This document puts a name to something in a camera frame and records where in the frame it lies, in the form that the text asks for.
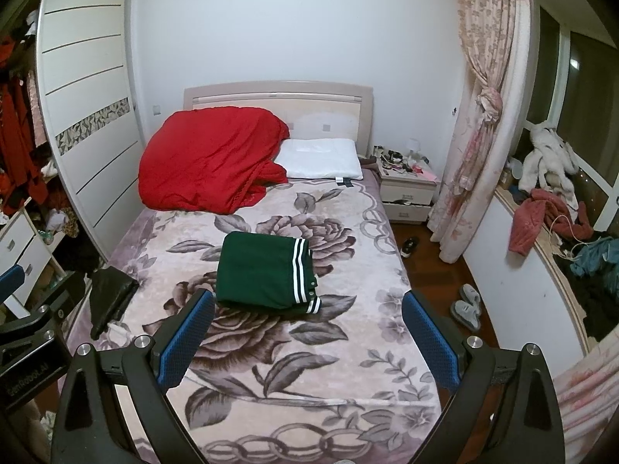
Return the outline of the white pillow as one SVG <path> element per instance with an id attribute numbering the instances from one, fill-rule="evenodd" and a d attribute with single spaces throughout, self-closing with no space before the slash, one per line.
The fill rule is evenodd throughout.
<path id="1" fill-rule="evenodd" d="M 286 139 L 274 162 L 289 178 L 363 178 L 356 144 L 347 138 Z"/>

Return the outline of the grey slipper far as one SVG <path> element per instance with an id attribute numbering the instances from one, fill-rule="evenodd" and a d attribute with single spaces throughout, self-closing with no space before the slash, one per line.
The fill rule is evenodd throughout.
<path id="1" fill-rule="evenodd" d="M 477 315 L 482 314 L 482 298 L 479 292 L 470 284 L 463 285 L 460 290 L 461 299 L 472 306 Z"/>

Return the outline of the pink floral curtain left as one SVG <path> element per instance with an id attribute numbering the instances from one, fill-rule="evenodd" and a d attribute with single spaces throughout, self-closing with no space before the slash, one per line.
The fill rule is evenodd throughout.
<path id="1" fill-rule="evenodd" d="M 498 185 L 527 91 L 532 0 L 457 0 L 466 80 L 428 218 L 439 257 L 464 254 Z"/>

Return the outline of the pink floral curtain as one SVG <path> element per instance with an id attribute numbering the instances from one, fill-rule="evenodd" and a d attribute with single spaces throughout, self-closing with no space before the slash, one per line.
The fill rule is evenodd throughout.
<path id="1" fill-rule="evenodd" d="M 527 91 L 532 0 L 457 0 L 466 80 L 428 218 L 439 257 L 464 254 L 498 185 Z"/>
<path id="2" fill-rule="evenodd" d="M 618 406 L 618 328 L 554 380 L 563 420 L 566 463 L 580 463 Z"/>

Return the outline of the green white varsity jacket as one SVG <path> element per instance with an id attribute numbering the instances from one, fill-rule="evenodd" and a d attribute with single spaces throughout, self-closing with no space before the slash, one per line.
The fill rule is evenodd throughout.
<path id="1" fill-rule="evenodd" d="M 267 313 L 319 313 L 322 302 L 309 245 L 301 238 L 231 232 L 217 266 L 217 303 Z"/>

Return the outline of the pink red garment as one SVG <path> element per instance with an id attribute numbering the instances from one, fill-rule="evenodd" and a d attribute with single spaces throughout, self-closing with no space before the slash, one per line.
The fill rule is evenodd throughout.
<path id="1" fill-rule="evenodd" d="M 569 241 L 588 241 L 594 233 L 582 201 L 578 202 L 573 220 L 563 198 L 544 189 L 533 189 L 514 213 L 508 250 L 526 257 L 544 226 Z"/>

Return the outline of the pink floral curtain right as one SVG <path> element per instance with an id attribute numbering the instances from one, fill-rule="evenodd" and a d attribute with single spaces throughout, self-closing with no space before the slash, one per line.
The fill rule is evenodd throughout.
<path id="1" fill-rule="evenodd" d="M 566 463 L 580 463 L 618 406 L 618 328 L 554 380 L 563 420 Z"/>

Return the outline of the grey slipper near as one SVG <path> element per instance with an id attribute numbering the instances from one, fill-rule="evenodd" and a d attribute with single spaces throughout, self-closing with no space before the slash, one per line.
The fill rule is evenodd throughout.
<path id="1" fill-rule="evenodd" d="M 480 312 L 478 307 L 464 300 L 456 300 L 450 306 L 450 314 L 455 321 L 467 328 L 471 333 L 479 332 Z"/>

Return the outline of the grey slipper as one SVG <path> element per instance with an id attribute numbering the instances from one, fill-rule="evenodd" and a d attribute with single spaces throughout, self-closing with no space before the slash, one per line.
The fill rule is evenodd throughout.
<path id="1" fill-rule="evenodd" d="M 478 307 L 464 300 L 456 300 L 450 306 L 450 314 L 455 321 L 467 328 L 471 333 L 479 332 L 480 312 Z"/>
<path id="2" fill-rule="evenodd" d="M 461 299 L 472 306 L 477 315 L 482 314 L 482 298 L 479 292 L 470 284 L 463 285 L 460 290 Z"/>

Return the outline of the red duvet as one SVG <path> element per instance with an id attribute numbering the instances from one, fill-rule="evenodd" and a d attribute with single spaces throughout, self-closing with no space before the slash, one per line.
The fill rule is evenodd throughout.
<path id="1" fill-rule="evenodd" d="M 177 111 L 140 157 L 140 200 L 155 211 L 229 215 L 287 182 L 276 164 L 289 128 L 271 111 L 216 107 Z"/>

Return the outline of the hanging red clothes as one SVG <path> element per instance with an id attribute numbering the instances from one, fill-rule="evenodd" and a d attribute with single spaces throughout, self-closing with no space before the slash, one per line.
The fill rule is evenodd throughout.
<path id="1" fill-rule="evenodd" d="M 28 197 L 38 204 L 47 198 L 32 151 L 34 139 L 20 82 L 1 72 L 1 200 L 2 212 L 8 216 L 19 211 Z"/>

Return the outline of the teal garment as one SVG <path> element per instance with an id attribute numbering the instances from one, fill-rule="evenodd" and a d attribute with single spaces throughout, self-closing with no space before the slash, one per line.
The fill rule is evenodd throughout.
<path id="1" fill-rule="evenodd" d="M 606 237 L 585 245 L 571 264 L 576 276 L 600 276 L 603 286 L 618 294 L 618 238 Z"/>

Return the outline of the white drawer shelf unit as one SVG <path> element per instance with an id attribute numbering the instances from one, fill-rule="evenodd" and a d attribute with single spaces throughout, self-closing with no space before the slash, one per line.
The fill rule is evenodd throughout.
<path id="1" fill-rule="evenodd" d="M 65 275 L 53 254 L 64 239 L 64 232 L 56 232 L 46 241 L 28 214 L 28 202 L 1 229 L 1 272 L 14 265 L 24 270 L 24 283 L 4 302 L 6 310 L 18 319 L 28 315 L 43 293 Z"/>

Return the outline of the floral plush bed blanket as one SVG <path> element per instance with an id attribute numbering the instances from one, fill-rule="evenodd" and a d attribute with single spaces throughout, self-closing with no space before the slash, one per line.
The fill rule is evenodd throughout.
<path id="1" fill-rule="evenodd" d="M 213 289 L 224 237 L 301 238 L 322 300 L 314 315 L 218 310 L 169 392 L 212 463 L 406 463 L 439 417 L 438 390 L 402 319 L 409 281 L 372 174 L 295 180 L 231 216 L 143 211 L 111 264 L 139 282 L 94 343 L 127 346 Z"/>

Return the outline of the white plush garment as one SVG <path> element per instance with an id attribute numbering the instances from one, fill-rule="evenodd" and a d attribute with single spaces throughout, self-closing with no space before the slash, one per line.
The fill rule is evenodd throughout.
<path id="1" fill-rule="evenodd" d="M 523 161 L 519 191 L 530 194 L 533 189 L 541 188 L 557 195 L 576 213 L 578 201 L 570 177 L 576 175 L 580 167 L 571 145 L 555 129 L 537 126 L 530 130 L 530 140 L 533 150 Z"/>

